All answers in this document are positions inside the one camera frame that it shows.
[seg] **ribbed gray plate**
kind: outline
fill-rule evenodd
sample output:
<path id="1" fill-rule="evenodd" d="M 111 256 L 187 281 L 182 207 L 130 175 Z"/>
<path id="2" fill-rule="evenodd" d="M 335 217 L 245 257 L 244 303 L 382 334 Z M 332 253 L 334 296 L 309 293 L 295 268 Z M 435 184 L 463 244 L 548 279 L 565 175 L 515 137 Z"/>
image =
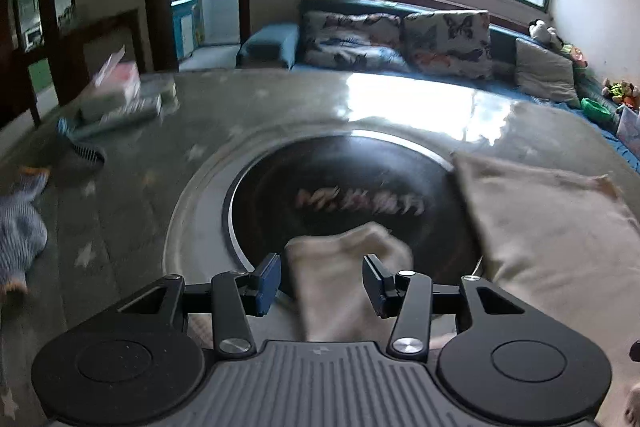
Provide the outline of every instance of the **ribbed gray plate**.
<path id="1" fill-rule="evenodd" d="M 155 427 L 480 427 L 426 368 L 374 343 L 271 341 L 252 359 L 219 363 L 183 409 Z M 579 427 L 594 427 L 582 422 Z"/>

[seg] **white cloth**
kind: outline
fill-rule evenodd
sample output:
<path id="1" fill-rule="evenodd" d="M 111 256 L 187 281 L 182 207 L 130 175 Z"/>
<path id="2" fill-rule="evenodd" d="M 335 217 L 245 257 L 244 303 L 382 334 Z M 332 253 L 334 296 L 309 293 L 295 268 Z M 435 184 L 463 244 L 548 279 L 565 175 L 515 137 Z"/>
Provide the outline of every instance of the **white cloth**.
<path id="1" fill-rule="evenodd" d="M 367 223 L 341 235 L 297 237 L 286 253 L 306 341 L 386 345 L 395 319 L 373 311 L 362 285 L 362 258 L 376 254 L 391 273 L 411 269 L 407 245 L 378 223 Z"/>
<path id="2" fill-rule="evenodd" d="M 638 221 L 607 176 L 460 153 L 454 163 L 486 277 L 600 346 L 613 380 L 596 420 L 628 425 L 626 403 L 640 381 L 628 355 L 640 339 Z"/>

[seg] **gray pillow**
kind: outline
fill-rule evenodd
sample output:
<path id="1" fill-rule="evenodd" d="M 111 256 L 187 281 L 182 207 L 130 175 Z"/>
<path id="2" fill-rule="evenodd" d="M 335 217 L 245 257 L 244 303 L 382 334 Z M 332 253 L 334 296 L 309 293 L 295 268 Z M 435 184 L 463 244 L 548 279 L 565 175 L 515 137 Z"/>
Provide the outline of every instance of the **gray pillow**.
<path id="1" fill-rule="evenodd" d="M 574 87 L 574 68 L 568 58 L 532 42 L 516 39 L 516 83 L 539 98 L 580 107 Z"/>

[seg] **blue sofa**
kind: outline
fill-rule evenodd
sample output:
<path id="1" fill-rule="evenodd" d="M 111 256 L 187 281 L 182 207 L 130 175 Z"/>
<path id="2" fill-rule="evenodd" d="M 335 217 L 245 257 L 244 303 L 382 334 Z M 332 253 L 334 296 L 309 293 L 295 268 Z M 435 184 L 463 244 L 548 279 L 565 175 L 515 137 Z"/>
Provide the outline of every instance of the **blue sofa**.
<path id="1" fill-rule="evenodd" d="M 401 18 L 411 13 L 432 11 L 417 6 L 379 0 L 302 0 L 299 6 L 299 22 L 268 25 L 252 35 L 238 52 L 238 67 L 278 66 L 290 70 L 320 69 L 316 66 L 309 66 L 302 63 L 304 54 L 302 43 L 305 42 L 302 20 L 304 14 L 312 10 L 344 15 L 387 13 L 397 15 Z M 491 80 L 474 80 L 460 76 L 424 74 L 419 71 L 414 71 L 409 74 L 395 71 L 371 71 L 370 73 L 408 76 L 421 80 L 429 80 L 431 82 L 443 82 L 485 90 L 515 100 L 543 103 L 544 105 L 570 110 L 586 120 L 586 117 L 579 109 L 569 108 L 565 103 L 539 100 L 518 89 L 514 80 L 516 39 L 518 38 L 536 43 L 536 41 L 527 35 L 502 28 L 501 26 L 490 25 L 491 53 L 494 64 L 494 78 Z M 608 107 L 609 110 L 615 114 L 616 105 L 602 97 L 600 92 L 602 86 L 597 79 L 590 74 L 589 70 L 574 68 L 574 80 L 578 98 L 596 100 Z M 610 123 L 603 124 L 601 127 L 590 123 L 600 131 L 613 149 L 615 149 L 636 172 L 640 173 L 640 161 L 616 138 L 619 122 L 620 119 L 616 115 Z"/>

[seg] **sofa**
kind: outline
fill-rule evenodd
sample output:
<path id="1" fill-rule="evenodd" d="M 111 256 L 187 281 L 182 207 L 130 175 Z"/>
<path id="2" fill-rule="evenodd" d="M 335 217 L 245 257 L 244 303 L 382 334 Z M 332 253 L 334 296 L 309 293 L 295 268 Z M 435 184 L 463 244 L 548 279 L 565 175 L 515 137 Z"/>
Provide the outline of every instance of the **sofa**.
<path id="1" fill-rule="evenodd" d="M 308 46 L 308 36 L 305 34 L 308 19 L 305 19 L 305 15 L 308 15 L 310 12 L 327 12 L 349 16 L 389 14 L 405 20 L 407 16 L 411 16 L 412 14 L 427 14 L 434 12 L 434 10 L 379 0 L 302 0 L 299 4 L 299 20 L 297 23 L 286 22 L 265 26 L 242 45 L 238 52 L 238 67 L 278 67 L 298 71 L 322 69 L 318 67 L 318 65 L 309 65 L 304 62 L 305 52 Z M 577 116 L 586 118 L 576 105 L 555 103 L 531 96 L 530 94 L 522 92 L 516 84 L 514 76 L 516 70 L 516 40 L 519 39 L 520 41 L 530 42 L 530 44 L 540 46 L 538 42 L 528 35 L 494 24 L 489 25 L 489 37 L 489 55 L 492 63 L 492 74 L 489 77 L 469 78 L 468 76 L 456 76 L 453 74 L 424 73 L 417 70 L 417 68 L 412 68 L 407 71 L 376 70 L 367 72 L 391 76 L 405 76 L 484 90 L 514 100 L 524 100 L 543 105 L 551 105 L 563 110 L 570 110 Z M 331 69 L 349 70 L 348 64 L 346 68 L 344 65 L 341 65 L 341 67 L 332 67 Z M 616 138 L 620 118 L 615 112 L 616 105 L 602 96 L 602 84 L 597 81 L 588 68 L 578 68 L 574 66 L 573 77 L 578 100 L 583 98 L 595 100 L 605 105 L 614 115 L 612 120 L 607 123 L 601 123 L 599 126 L 592 123 L 592 125 L 596 126 L 613 149 L 623 156 L 634 170 L 640 173 L 640 162 L 638 159 Z"/>

